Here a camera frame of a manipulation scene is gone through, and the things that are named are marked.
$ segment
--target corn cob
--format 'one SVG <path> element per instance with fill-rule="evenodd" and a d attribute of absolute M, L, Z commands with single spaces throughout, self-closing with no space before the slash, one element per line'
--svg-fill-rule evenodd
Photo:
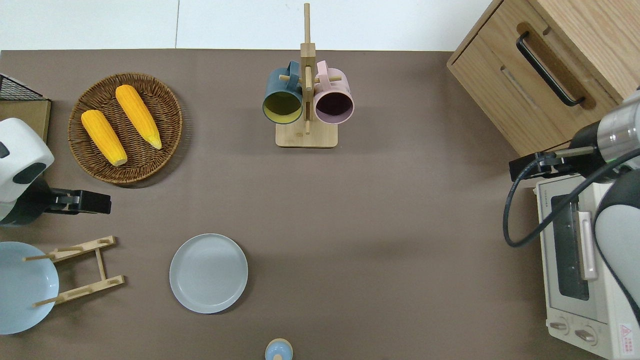
<path fill-rule="evenodd" d="M 160 133 L 154 118 L 136 89 L 131 85 L 120 85 L 116 88 L 116 99 L 140 136 L 156 149 L 162 149 Z"/>
<path fill-rule="evenodd" d="M 80 119 L 91 140 L 113 166 L 127 162 L 127 154 L 104 114 L 99 110 L 87 110 Z"/>

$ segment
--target round woven tray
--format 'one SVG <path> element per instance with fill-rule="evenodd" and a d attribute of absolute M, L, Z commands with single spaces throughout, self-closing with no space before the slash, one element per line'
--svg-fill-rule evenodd
<path fill-rule="evenodd" d="M 162 149 L 142 139 L 116 100 L 120 85 L 133 86 L 153 116 Z M 118 135 L 127 153 L 127 162 L 113 166 L 95 146 L 82 126 L 80 116 L 86 110 L 100 110 Z M 158 79 L 145 74 L 115 74 L 100 80 L 76 102 L 68 125 L 71 153 L 80 167 L 96 179 L 111 184 L 132 184 L 160 170 L 173 156 L 182 134 L 182 110 L 173 92 Z"/>

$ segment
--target drawer handle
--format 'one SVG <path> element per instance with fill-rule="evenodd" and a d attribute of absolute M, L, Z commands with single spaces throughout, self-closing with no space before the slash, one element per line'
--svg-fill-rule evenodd
<path fill-rule="evenodd" d="M 544 80 L 547 85 L 553 90 L 553 92 L 558 96 L 565 105 L 567 106 L 576 106 L 584 101 L 584 96 L 580 99 L 573 100 L 566 92 L 558 85 L 557 81 L 549 74 L 549 72 L 542 66 L 542 63 L 538 61 L 538 59 L 533 55 L 533 53 L 529 50 L 529 48 L 524 44 L 524 39 L 529 36 L 529 32 L 525 31 L 516 42 L 516 47 L 524 56 L 525 59 L 531 64 L 531 67 L 540 75 L 542 80 Z"/>

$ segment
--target tabletop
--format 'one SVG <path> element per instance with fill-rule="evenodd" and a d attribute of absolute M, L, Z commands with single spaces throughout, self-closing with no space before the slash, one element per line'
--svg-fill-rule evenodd
<path fill-rule="evenodd" d="M 111 196 L 110 215 L 44 214 L 0 228 L 43 251 L 103 236 L 126 284 L 53 307 L 0 337 L 4 359 L 261 359 L 286 338 L 295 359 L 596 359 L 545 327 L 540 246 L 500 228 L 517 157 L 446 69 L 446 52 L 319 51 L 349 77 L 353 117 L 333 149 L 285 149 L 260 108 L 269 72 L 297 51 L 3 51 L 0 72 L 52 99 L 51 187 Z M 77 98 L 119 72 L 150 74 L 184 110 L 180 147 L 136 187 L 76 163 Z M 537 221 L 517 194 L 512 233 Z M 182 307 L 169 266 L 188 239 L 218 233 L 248 260 L 229 309 Z M 96 281 L 95 257 L 57 265 L 61 290 Z"/>

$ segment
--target wooden mug tree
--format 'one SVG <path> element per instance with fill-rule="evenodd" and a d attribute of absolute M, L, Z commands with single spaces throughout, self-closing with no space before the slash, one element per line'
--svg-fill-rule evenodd
<path fill-rule="evenodd" d="M 300 44 L 300 82 L 302 84 L 302 116 L 291 124 L 276 124 L 276 144 L 280 147 L 335 147 L 338 125 L 318 120 L 314 109 L 316 77 L 316 44 L 311 42 L 309 3 L 305 3 L 305 42 Z M 289 80 L 281 75 L 280 80 Z"/>

